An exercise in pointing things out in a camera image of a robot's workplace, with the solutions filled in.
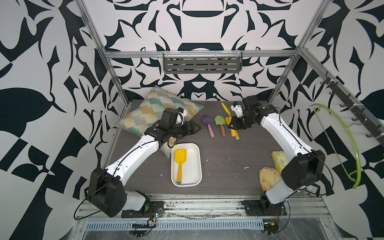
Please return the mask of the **purple shovel pink handle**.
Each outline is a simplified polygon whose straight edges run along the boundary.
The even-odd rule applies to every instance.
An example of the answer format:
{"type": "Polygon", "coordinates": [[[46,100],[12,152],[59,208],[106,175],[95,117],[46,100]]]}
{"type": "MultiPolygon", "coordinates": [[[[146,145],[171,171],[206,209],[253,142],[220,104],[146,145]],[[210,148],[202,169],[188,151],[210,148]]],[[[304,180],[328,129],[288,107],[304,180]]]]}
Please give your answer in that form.
{"type": "Polygon", "coordinates": [[[208,127],[208,131],[209,131],[210,137],[214,138],[215,134],[214,134],[213,129],[211,127],[211,123],[212,123],[211,117],[209,117],[207,115],[203,115],[201,117],[201,121],[202,121],[203,124],[205,124],[208,127]]]}

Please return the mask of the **green shovel wooden handle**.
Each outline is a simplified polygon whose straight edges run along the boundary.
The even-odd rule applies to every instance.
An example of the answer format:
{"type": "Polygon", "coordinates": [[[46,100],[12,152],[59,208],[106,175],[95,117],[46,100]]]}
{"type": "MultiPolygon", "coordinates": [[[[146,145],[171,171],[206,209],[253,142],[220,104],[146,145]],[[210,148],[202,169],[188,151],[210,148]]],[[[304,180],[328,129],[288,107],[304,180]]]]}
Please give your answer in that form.
{"type": "Polygon", "coordinates": [[[224,125],[226,124],[225,119],[222,116],[216,116],[215,123],[220,127],[222,137],[226,137],[226,132],[224,128],[224,125]]]}

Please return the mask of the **yellow shovel blue tip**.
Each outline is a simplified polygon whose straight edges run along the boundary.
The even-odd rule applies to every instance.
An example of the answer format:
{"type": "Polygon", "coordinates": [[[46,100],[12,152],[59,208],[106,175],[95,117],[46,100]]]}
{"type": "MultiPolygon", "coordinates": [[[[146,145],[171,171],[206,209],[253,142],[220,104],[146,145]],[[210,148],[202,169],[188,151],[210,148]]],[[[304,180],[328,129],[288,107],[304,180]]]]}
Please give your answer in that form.
{"type": "Polygon", "coordinates": [[[182,167],[187,160],[187,150],[181,149],[175,151],[175,162],[178,164],[177,184],[182,183],[182,167]]]}

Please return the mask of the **white storage box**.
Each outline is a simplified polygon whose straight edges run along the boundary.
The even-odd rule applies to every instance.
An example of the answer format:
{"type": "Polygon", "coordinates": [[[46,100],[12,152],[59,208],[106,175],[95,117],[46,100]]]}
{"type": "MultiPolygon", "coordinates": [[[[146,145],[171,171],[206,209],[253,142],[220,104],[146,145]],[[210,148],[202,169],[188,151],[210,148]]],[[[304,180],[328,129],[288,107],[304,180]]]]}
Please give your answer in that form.
{"type": "Polygon", "coordinates": [[[171,154],[171,181],[178,188],[197,186],[203,178],[200,148],[194,143],[177,144],[171,154]],[[186,161],[179,167],[177,151],[186,152],[186,161]]]}

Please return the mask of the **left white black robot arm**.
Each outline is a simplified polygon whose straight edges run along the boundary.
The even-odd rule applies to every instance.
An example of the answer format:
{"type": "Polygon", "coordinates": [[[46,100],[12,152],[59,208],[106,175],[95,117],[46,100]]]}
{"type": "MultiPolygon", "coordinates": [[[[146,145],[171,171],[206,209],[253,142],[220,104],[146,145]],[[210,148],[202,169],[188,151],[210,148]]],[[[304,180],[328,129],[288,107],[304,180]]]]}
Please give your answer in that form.
{"type": "Polygon", "coordinates": [[[140,191],[126,192],[125,185],[141,164],[170,138],[183,139],[201,130],[201,126],[186,117],[187,111],[182,108],[165,109],[161,119],[148,127],[121,158],[105,169],[94,169],[87,201],[110,218],[121,211],[146,212],[150,198],[140,191]]]}

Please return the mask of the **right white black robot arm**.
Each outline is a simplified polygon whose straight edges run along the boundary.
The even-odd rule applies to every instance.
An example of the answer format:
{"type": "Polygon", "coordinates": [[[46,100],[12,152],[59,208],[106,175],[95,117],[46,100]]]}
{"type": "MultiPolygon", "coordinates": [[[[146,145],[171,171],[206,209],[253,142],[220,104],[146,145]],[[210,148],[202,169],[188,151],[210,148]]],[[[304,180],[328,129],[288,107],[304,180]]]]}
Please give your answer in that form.
{"type": "Polygon", "coordinates": [[[262,104],[257,96],[249,96],[231,105],[235,113],[229,128],[239,131],[258,124],[277,141],[288,157],[281,179],[265,192],[270,205],[284,202],[297,190],[320,180],[325,165],[325,154],[313,150],[284,122],[279,111],[271,104],[262,104]]]}

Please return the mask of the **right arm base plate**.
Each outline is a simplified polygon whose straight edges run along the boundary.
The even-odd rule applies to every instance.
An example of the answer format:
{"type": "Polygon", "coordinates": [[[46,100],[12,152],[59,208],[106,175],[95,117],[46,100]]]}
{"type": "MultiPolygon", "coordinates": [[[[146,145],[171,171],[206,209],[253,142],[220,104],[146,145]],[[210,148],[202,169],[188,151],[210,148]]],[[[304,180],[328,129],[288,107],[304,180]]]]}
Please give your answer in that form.
{"type": "Polygon", "coordinates": [[[273,216],[287,216],[287,210],[283,203],[272,205],[268,200],[245,200],[241,201],[241,204],[245,208],[246,215],[249,217],[273,217],[273,216]]]}

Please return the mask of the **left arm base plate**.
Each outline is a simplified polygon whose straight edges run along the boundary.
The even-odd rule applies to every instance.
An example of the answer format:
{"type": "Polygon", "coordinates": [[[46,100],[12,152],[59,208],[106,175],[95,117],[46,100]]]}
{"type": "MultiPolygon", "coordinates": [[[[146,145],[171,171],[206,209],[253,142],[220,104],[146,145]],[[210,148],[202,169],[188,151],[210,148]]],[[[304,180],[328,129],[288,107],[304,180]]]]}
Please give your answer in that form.
{"type": "Polygon", "coordinates": [[[123,219],[132,218],[149,218],[157,215],[162,217],[164,215],[164,202],[163,201],[150,201],[144,205],[144,208],[140,211],[126,210],[122,211],[123,219]]]}

